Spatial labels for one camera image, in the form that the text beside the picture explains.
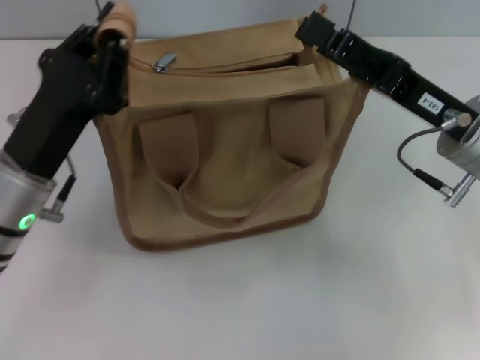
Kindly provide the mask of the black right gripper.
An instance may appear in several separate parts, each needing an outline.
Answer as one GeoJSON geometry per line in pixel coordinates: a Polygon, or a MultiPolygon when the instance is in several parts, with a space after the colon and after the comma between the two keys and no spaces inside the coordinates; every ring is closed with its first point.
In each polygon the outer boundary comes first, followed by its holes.
{"type": "Polygon", "coordinates": [[[352,35],[318,12],[305,17],[295,37],[331,60],[348,60],[349,74],[434,127],[448,110],[457,110],[475,121],[479,113],[416,73],[401,57],[352,35]]]}

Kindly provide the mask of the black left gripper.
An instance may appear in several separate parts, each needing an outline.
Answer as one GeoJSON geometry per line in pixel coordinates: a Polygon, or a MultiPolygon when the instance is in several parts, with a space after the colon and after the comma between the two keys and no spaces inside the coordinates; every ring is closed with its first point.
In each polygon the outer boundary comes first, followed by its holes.
{"type": "Polygon", "coordinates": [[[55,175],[88,121],[89,91],[95,114],[115,115],[128,105],[128,51],[120,37],[103,37],[96,54],[97,25],[81,25],[56,48],[38,59],[41,81],[3,147],[14,169],[33,175],[55,175]]]}

